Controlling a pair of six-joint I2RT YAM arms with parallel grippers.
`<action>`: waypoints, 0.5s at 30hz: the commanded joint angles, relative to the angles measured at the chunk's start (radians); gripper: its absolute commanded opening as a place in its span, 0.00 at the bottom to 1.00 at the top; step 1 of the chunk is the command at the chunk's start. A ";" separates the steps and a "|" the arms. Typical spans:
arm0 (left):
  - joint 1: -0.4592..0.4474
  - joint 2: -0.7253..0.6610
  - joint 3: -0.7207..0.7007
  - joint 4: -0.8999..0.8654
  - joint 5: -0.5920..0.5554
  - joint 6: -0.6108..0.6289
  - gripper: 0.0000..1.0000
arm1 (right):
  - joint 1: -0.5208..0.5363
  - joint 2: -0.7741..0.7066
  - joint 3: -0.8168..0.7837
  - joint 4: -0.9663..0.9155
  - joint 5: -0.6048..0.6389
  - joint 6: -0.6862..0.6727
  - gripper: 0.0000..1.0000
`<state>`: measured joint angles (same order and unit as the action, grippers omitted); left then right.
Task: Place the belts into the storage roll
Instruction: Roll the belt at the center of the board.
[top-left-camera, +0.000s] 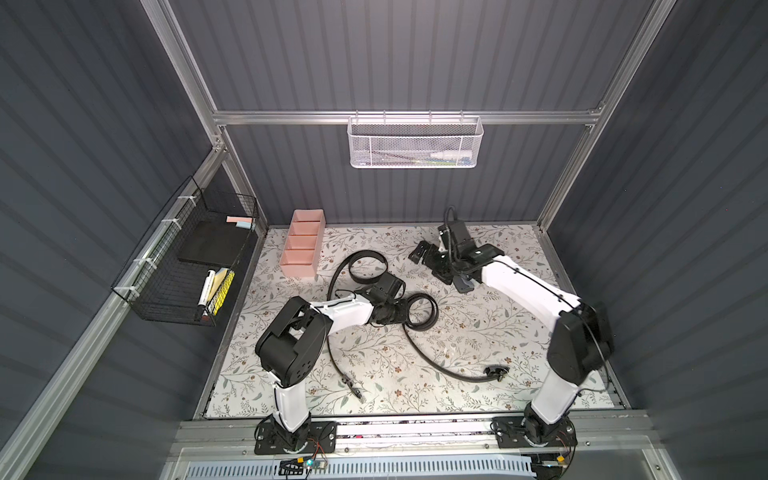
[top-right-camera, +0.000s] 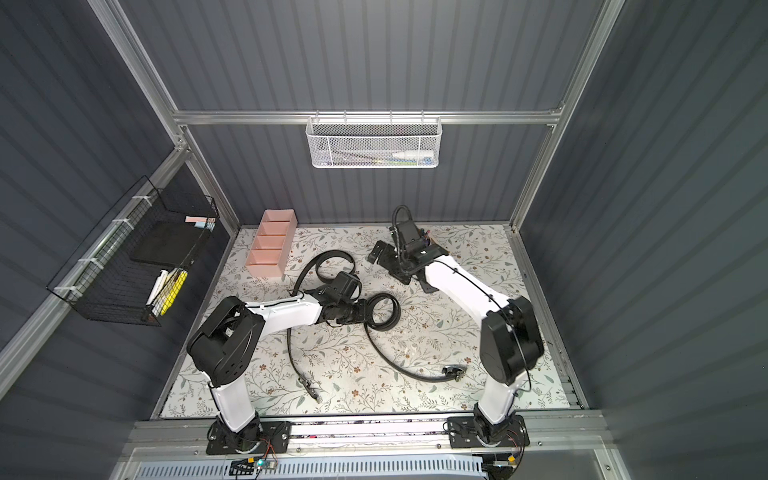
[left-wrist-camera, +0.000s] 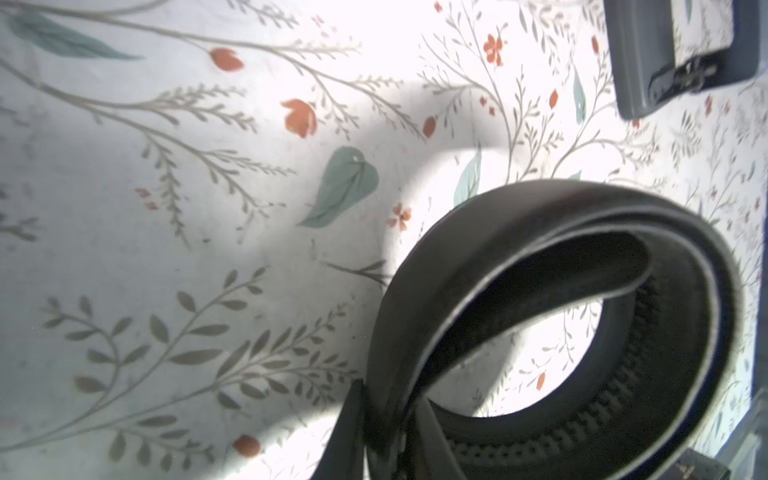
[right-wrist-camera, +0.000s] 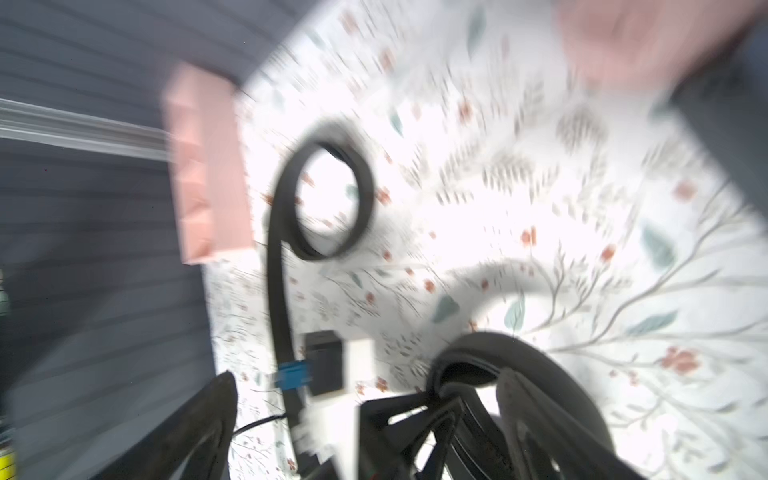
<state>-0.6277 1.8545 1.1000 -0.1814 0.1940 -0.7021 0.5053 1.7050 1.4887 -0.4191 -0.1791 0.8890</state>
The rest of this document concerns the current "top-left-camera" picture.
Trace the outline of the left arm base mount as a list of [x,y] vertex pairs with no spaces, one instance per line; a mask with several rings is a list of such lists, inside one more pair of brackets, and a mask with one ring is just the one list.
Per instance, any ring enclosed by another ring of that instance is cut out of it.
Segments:
[[274,416],[261,420],[254,432],[255,455],[334,453],[338,423],[309,419],[289,432]]

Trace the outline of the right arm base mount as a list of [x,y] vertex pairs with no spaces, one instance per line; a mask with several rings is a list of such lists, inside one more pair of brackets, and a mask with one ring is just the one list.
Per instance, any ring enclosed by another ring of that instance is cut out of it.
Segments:
[[535,416],[499,416],[490,423],[499,448],[564,447],[578,445],[576,429],[568,416],[547,424]]

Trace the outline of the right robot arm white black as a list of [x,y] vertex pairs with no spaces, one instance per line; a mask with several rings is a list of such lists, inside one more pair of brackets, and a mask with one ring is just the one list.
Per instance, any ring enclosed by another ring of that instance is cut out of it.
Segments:
[[545,282],[491,244],[477,245],[452,205],[444,211],[439,237],[438,244],[420,242],[409,259],[461,294],[478,283],[501,292],[550,331],[549,372],[523,421],[528,438],[542,444],[566,421],[589,375],[615,351],[606,308]]

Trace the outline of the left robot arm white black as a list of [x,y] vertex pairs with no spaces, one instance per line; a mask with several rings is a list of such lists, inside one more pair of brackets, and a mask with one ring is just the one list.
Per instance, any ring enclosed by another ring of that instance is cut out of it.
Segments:
[[327,337],[394,318],[397,296],[404,289],[404,281],[384,273],[373,284],[342,298],[308,302],[294,296],[286,302],[255,347],[262,368],[274,380],[275,418],[280,427],[294,434],[310,421],[305,379]]

